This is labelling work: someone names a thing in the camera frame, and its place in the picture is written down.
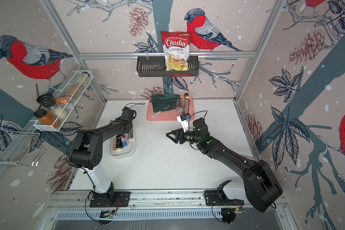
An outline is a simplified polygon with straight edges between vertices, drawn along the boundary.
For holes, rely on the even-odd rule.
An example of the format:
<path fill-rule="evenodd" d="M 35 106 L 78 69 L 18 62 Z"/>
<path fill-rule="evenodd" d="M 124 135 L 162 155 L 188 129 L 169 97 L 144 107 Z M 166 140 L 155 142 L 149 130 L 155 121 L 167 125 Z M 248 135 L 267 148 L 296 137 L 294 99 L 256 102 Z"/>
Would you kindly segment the pink blue lipstick tube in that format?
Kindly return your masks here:
<path fill-rule="evenodd" d="M 122 138 L 122 144 L 123 144 L 123 147 L 126 147 L 127 146 L 127 141 L 125 138 Z"/>

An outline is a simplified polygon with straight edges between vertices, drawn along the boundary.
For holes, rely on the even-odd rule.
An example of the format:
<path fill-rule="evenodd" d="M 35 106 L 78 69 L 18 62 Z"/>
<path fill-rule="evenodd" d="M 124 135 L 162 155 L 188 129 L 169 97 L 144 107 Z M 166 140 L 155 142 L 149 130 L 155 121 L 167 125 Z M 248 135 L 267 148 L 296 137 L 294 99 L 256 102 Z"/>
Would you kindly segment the white storage box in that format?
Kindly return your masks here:
<path fill-rule="evenodd" d="M 113 139 L 116 138 L 117 140 L 120 140 L 120 138 L 125 138 L 127 141 L 127 146 L 122 148 L 121 151 L 116 151 L 113 150 Z M 109 144 L 108 144 L 108 153 L 110 156 L 114 157 L 114 158 L 125 158 L 128 156 L 131 156 L 134 154 L 136 149 L 136 144 L 135 144 L 135 135 L 134 135 L 134 139 L 130 140 L 129 139 L 129 133 L 127 134 L 123 134 L 122 136 L 120 136 L 119 138 L 117 138 L 116 136 L 112 137 L 109 140 Z"/>

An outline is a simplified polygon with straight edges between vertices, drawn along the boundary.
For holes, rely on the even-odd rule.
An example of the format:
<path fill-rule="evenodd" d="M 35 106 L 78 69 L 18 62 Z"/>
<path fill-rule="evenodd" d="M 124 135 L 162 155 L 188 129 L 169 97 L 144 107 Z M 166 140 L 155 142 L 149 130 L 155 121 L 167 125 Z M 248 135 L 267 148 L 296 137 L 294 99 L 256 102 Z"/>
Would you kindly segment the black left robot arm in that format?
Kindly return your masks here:
<path fill-rule="evenodd" d="M 133 128 L 137 112 L 129 107 L 122 109 L 120 117 L 108 125 L 91 130 L 80 130 L 71 144 L 69 162 L 85 170 L 93 188 L 91 202 L 101 207 L 112 206 L 116 202 L 113 183 L 107 178 L 101 165 L 103 144 L 113 137 L 120 137 Z"/>

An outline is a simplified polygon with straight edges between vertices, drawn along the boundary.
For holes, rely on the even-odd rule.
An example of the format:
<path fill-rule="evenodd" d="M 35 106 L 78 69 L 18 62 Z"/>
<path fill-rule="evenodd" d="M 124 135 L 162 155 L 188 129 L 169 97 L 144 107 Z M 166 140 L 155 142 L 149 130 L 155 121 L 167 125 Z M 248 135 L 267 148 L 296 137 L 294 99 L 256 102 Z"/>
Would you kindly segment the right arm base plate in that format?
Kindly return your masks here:
<path fill-rule="evenodd" d="M 217 190 L 206 190 L 203 194 L 206 206 L 243 206 L 244 201 L 239 199 L 228 199 L 223 192 Z"/>

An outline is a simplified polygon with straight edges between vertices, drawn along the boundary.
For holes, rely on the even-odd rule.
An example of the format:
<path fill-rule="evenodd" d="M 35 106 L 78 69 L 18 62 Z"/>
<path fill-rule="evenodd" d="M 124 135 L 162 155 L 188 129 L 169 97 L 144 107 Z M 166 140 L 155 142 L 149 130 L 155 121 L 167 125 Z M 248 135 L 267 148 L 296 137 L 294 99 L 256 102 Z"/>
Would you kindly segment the beige lipstick tube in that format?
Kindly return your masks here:
<path fill-rule="evenodd" d="M 113 139 L 113 150 L 116 150 L 116 147 L 117 147 L 117 139 L 114 138 Z"/>

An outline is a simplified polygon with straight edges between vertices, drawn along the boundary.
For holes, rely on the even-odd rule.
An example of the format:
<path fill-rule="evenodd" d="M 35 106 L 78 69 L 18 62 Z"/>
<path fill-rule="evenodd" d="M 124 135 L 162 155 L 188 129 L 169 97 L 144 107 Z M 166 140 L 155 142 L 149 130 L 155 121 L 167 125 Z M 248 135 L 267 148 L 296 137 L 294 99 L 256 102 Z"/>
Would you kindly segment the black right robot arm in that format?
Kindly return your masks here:
<path fill-rule="evenodd" d="M 249 203 L 259 212 L 269 207 L 275 208 L 275 201 L 282 196 L 283 190 L 266 161 L 251 160 L 230 150 L 218 139 L 210 135 L 204 118 L 193 122 L 193 130 L 183 128 L 173 130 L 166 137 L 174 143 L 195 143 L 197 149 L 211 159 L 215 159 L 234 172 L 243 180 Z"/>

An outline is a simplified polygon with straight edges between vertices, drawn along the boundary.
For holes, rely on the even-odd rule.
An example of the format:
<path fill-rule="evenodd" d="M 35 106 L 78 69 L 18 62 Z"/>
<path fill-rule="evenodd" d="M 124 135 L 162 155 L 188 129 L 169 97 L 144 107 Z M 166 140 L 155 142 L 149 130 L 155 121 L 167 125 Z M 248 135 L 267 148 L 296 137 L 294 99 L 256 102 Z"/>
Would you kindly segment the gold black lipstick tube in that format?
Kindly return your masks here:
<path fill-rule="evenodd" d="M 121 151 L 121 148 L 120 148 L 120 140 L 117 140 L 117 141 L 116 141 L 116 151 Z"/>

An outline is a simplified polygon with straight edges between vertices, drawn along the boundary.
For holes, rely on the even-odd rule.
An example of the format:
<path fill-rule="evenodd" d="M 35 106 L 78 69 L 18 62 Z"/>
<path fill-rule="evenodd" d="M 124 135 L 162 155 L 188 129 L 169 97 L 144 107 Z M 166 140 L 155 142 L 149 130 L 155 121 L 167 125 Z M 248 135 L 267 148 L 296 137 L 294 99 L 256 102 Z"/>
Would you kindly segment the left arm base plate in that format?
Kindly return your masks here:
<path fill-rule="evenodd" d="M 91 208 L 107 208 L 107 207 L 127 207 L 129 204 L 131 192 L 112 192 L 111 194 L 99 194 L 92 193 L 90 198 L 90 207 Z"/>

